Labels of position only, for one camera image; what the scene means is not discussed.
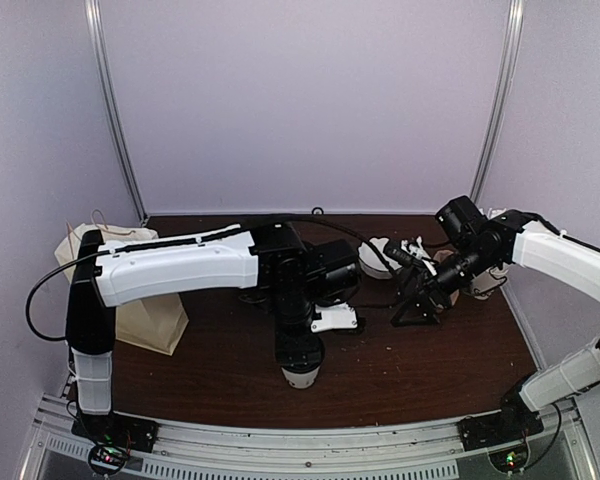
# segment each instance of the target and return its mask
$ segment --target wooden table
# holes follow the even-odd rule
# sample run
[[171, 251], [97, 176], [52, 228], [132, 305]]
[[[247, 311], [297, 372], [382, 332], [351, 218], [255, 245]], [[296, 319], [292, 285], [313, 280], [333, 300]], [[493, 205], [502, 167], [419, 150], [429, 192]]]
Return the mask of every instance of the wooden table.
[[[430, 216], [327, 216], [367, 236], [445, 240]], [[231, 217], [155, 217], [162, 237], [224, 226]], [[342, 234], [297, 224], [314, 243]], [[393, 296], [391, 282], [366, 278], [352, 304]], [[392, 311], [364, 310], [361, 336], [322, 334], [326, 358], [314, 386], [290, 388], [273, 356], [273, 320], [237, 290], [183, 293], [190, 323], [173, 357], [118, 342], [114, 406], [151, 417], [269, 428], [393, 425], [498, 408], [535, 369], [500, 292], [461, 296], [438, 326], [393, 328]]]

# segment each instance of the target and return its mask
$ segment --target paper bag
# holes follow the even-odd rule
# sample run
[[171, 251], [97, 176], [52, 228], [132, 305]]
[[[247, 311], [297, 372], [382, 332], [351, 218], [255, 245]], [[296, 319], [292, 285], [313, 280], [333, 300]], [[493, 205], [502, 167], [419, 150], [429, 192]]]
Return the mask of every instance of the paper bag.
[[[82, 235], [89, 230], [99, 229], [107, 240], [152, 240], [158, 238], [155, 230], [148, 228], [123, 228], [98, 224], [91, 215], [91, 224], [82, 224], [72, 228], [67, 224], [67, 236], [56, 248], [55, 256], [60, 265], [76, 258], [80, 249]], [[67, 279], [73, 278], [74, 268], [65, 270]], [[173, 355], [189, 323], [178, 294], [160, 295], [145, 298], [122, 305], [116, 309], [116, 339], [158, 353]]]

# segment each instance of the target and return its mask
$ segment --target ventilation grille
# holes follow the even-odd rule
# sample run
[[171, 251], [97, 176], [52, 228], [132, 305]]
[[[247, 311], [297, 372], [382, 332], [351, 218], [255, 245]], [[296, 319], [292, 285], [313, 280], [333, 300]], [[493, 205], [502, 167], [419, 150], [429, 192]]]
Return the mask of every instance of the ventilation grille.
[[47, 448], [51, 451], [62, 453], [69, 457], [77, 458], [79, 460], [86, 460], [90, 447], [73, 440], [51, 435], [49, 438], [49, 443], [47, 444]]
[[458, 466], [455, 460], [440, 462], [432, 465], [408, 467], [394, 470], [391, 473], [367, 473], [356, 476], [325, 476], [314, 477], [311, 474], [302, 476], [279, 476], [258, 474], [235, 474], [203, 471], [198, 468], [173, 465], [167, 462], [145, 459], [142, 474], [147, 478], [157, 480], [455, 480], [458, 476]]

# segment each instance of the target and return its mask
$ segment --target white wall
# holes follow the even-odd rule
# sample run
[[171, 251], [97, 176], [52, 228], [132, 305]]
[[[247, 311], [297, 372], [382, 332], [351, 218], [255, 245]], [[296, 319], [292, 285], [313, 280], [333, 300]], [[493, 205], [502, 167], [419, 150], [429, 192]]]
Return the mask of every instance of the white wall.
[[[600, 246], [600, 1], [530, 1], [494, 164], [480, 202], [542, 213]], [[600, 306], [530, 271], [511, 287], [545, 360], [600, 331]], [[600, 387], [578, 401], [600, 461]]]
[[[66, 347], [24, 321], [32, 284], [56, 264], [65, 220], [92, 208], [135, 221], [116, 164], [81, 1], [0, 0], [0, 479], [15, 471], [42, 392], [66, 378]], [[43, 289], [35, 321], [64, 330], [66, 280]]]
[[146, 209], [436, 211], [471, 189], [508, 9], [103, 1]]

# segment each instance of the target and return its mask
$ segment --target dark brown tabletop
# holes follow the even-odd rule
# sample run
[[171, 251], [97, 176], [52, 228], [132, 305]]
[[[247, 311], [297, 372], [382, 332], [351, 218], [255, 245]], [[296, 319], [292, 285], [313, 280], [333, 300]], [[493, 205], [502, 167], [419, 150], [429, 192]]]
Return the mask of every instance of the dark brown tabletop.
[[[367, 236], [445, 240], [430, 216], [323, 218]], [[224, 226], [232, 217], [154, 217], [162, 237]], [[319, 243], [343, 235], [296, 225]], [[358, 243], [351, 240], [356, 248]], [[352, 305], [389, 301], [390, 281], [365, 278]], [[360, 310], [360, 336], [322, 334], [326, 358], [307, 390], [290, 388], [273, 355], [273, 319], [237, 290], [181, 295], [190, 323], [172, 357], [118, 342], [114, 406], [151, 417], [214, 425], [322, 428], [393, 425], [498, 408], [500, 397], [535, 369], [500, 292], [488, 301], [461, 295], [441, 325], [393, 328], [391, 310]]]

